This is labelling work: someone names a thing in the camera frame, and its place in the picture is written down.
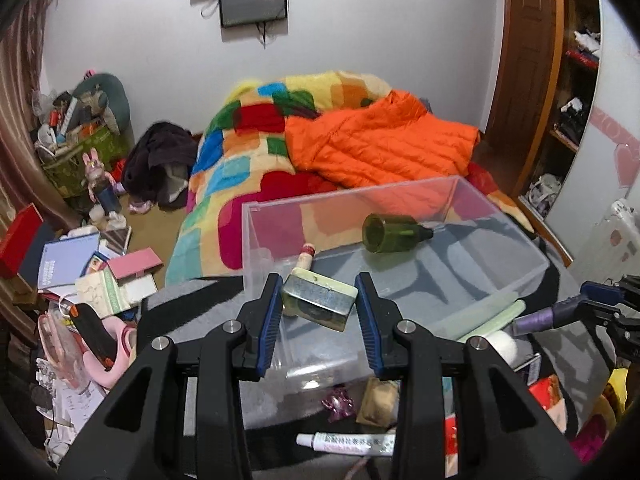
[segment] red book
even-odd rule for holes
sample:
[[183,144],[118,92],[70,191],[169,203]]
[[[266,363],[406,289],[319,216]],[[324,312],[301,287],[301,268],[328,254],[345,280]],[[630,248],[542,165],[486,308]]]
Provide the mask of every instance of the red book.
[[591,59],[589,56],[585,56],[579,50],[569,49],[565,52],[565,55],[575,59],[581,65],[584,65],[591,70],[597,70],[599,63],[596,60]]
[[29,250],[38,228],[43,223],[36,206],[29,204],[16,216],[0,240],[0,277],[14,277]]

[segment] orange puffer jacket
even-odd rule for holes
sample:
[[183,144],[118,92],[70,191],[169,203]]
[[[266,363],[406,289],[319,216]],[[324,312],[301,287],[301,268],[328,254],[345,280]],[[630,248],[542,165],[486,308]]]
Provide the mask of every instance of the orange puffer jacket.
[[466,176],[479,140],[477,128],[438,119],[400,90],[359,110],[290,116],[285,136],[296,170],[344,187]]

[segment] white radiator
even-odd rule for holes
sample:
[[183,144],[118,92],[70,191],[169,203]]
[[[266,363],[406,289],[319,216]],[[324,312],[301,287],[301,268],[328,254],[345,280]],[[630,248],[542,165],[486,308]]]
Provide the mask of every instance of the white radiator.
[[640,275],[640,213],[621,198],[591,231],[569,266],[578,283],[611,285],[624,274]]

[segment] white foam roll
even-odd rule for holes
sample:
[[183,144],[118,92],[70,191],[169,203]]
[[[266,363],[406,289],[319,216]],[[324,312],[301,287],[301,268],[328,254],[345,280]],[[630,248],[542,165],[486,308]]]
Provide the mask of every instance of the white foam roll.
[[500,354],[500,357],[507,361],[510,367],[513,368],[518,363],[518,345],[509,334],[503,330],[497,330],[489,334],[486,340],[491,343],[491,346]]

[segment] red box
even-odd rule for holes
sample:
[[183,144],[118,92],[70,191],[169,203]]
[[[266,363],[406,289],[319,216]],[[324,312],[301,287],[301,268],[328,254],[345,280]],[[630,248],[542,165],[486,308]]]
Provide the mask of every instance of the red box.
[[42,223],[42,216],[33,204],[29,204],[15,216],[4,238],[0,240],[0,278],[8,280],[18,273]]

